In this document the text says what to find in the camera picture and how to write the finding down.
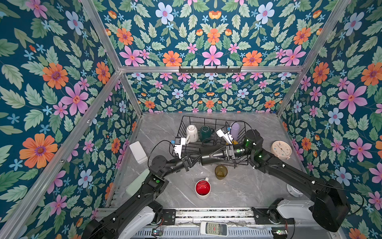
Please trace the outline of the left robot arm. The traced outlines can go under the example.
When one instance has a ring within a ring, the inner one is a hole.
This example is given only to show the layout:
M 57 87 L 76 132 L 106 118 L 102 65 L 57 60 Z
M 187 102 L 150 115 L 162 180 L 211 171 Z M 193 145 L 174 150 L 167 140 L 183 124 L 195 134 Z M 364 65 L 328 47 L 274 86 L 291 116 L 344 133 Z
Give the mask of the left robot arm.
M 189 170 L 200 160 L 201 156 L 192 159 L 189 155 L 171 160 L 167 160 L 162 155 L 154 157 L 149 166 L 149 173 L 136 193 L 101 221 L 91 220 L 82 238 L 130 239 L 146 225 L 159 222 L 162 218 L 163 206 L 155 200 L 169 184 L 165 176 L 183 168 Z

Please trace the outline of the red inside white mug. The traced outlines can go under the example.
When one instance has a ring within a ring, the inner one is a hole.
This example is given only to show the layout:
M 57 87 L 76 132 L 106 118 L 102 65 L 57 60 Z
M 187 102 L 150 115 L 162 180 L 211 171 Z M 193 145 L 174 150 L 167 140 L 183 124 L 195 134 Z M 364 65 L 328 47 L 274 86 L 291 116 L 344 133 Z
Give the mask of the red inside white mug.
M 206 177 L 205 179 L 199 180 L 195 184 L 195 193 L 197 197 L 201 200 L 207 199 L 211 193 L 210 179 Z

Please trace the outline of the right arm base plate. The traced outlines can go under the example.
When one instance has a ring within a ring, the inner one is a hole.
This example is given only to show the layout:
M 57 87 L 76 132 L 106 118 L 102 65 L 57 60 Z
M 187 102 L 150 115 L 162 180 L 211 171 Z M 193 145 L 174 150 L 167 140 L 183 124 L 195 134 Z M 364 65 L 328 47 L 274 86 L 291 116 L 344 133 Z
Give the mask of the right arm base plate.
M 256 224 L 258 225 L 265 225 L 265 224 L 273 224 L 273 225 L 281 225 L 281 224 L 288 224 L 288 225 L 294 225 L 295 220 L 294 219 L 286 219 L 281 216 L 281 214 L 276 209 L 269 209 L 269 208 L 251 208 L 254 220 Z

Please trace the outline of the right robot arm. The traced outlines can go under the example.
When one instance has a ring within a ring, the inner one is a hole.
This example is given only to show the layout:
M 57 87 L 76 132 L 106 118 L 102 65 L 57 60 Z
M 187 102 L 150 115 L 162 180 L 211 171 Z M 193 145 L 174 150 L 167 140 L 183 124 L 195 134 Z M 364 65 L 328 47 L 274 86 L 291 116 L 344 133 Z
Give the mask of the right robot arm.
M 245 133 L 242 143 L 206 146 L 200 149 L 202 165 L 234 162 L 246 157 L 253 169 L 274 176 L 308 197 L 313 219 L 324 229 L 337 232 L 350 212 L 343 187 L 336 180 L 310 176 L 263 149 L 263 138 L 257 130 Z

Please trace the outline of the amber glass cup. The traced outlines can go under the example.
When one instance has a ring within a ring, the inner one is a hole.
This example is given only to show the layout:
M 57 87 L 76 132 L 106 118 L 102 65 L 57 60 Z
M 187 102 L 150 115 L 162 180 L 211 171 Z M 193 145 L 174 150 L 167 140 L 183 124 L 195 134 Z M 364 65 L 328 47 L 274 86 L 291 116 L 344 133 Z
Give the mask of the amber glass cup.
M 223 180 L 228 175 L 228 169 L 224 165 L 218 165 L 214 172 L 218 180 Z

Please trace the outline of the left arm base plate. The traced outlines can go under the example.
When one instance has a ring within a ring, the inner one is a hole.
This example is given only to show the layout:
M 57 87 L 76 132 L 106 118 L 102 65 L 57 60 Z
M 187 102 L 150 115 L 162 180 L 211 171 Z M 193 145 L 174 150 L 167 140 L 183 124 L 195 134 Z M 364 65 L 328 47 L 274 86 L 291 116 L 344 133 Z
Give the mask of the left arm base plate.
M 173 226 L 176 223 L 176 209 L 164 209 L 162 212 L 162 225 Z

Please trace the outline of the black mug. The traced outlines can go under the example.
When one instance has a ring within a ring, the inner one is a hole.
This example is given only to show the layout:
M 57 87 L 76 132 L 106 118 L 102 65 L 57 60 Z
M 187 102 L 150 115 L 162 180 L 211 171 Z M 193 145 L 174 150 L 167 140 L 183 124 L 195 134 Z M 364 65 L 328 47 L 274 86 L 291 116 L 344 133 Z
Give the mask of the black mug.
M 213 147 L 203 147 L 200 149 L 201 164 L 203 166 L 217 164 L 221 162 L 229 162 L 226 157 L 210 157 L 210 153 Z

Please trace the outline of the lilac cup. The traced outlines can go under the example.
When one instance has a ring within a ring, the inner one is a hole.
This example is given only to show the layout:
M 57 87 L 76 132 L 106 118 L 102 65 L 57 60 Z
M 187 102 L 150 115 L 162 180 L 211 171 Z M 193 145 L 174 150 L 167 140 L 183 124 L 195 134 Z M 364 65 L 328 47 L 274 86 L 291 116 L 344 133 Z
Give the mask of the lilac cup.
M 233 140 L 238 140 L 238 135 L 240 132 L 240 125 L 237 122 L 234 122 L 230 127 L 230 134 L 232 135 Z

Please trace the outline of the green mug cream inside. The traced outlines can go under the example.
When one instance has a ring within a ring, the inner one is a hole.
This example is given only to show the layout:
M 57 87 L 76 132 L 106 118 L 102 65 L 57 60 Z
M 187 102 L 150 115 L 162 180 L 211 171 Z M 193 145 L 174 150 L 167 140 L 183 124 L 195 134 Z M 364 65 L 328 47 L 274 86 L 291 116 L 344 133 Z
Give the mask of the green mug cream inside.
M 209 143 L 213 140 L 212 134 L 214 133 L 214 129 L 210 128 L 207 125 L 201 127 L 200 130 L 200 140 L 202 143 Z

